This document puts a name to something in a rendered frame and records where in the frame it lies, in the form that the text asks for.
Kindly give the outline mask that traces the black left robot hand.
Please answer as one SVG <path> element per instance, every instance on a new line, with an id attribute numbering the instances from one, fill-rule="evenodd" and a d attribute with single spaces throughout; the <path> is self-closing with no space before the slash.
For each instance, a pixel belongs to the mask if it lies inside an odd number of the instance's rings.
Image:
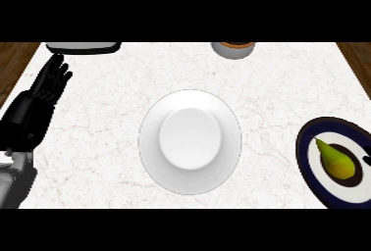
<path id="1" fill-rule="evenodd" d="M 53 54 L 0 119 L 0 151 L 28 152 L 40 145 L 71 76 L 64 56 Z"/>

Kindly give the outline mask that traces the navy and white plate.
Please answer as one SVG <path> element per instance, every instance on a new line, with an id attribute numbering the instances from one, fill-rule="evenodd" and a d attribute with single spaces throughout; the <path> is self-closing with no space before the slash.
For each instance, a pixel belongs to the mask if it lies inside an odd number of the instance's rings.
<path id="1" fill-rule="evenodd" d="M 316 138 L 341 147 L 355 163 L 353 178 L 340 180 L 328 174 Z M 296 159 L 307 186 L 331 209 L 371 209 L 371 167 L 364 156 L 371 157 L 371 133 L 359 125 L 336 117 L 306 122 L 297 134 Z"/>

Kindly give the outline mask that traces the white oval plate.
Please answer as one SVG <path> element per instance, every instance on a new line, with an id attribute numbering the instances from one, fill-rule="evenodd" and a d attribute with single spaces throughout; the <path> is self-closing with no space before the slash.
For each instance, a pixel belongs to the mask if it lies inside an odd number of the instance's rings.
<path id="1" fill-rule="evenodd" d="M 232 109 L 201 90 L 166 95 L 145 116 L 139 155 L 149 177 L 170 191 L 197 195 L 229 178 L 242 153 Z"/>

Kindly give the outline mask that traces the green yellow pear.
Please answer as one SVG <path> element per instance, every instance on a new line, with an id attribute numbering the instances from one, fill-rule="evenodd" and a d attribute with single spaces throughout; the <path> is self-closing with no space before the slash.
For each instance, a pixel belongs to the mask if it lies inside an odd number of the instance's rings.
<path id="1" fill-rule="evenodd" d="M 349 155 L 343 152 L 341 147 L 337 144 L 328 144 L 319 138 L 316 138 L 315 141 L 324 167 L 331 177 L 340 180 L 353 178 L 356 173 L 355 163 Z"/>

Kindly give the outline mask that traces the grey pot with brown rim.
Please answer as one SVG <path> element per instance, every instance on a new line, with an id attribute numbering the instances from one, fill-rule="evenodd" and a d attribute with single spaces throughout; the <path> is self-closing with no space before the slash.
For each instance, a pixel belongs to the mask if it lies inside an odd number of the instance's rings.
<path id="1" fill-rule="evenodd" d="M 217 55 L 231 60 L 239 60 L 250 56 L 254 51 L 256 44 L 248 43 L 229 43 L 229 42 L 213 42 L 211 48 Z"/>

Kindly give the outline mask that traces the grey flat appliance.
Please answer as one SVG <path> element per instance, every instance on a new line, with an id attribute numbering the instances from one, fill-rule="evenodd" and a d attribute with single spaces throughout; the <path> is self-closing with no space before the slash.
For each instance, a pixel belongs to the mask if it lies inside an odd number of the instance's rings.
<path id="1" fill-rule="evenodd" d="M 46 42 L 52 53 L 65 55 L 98 55 L 114 53 L 120 42 Z"/>

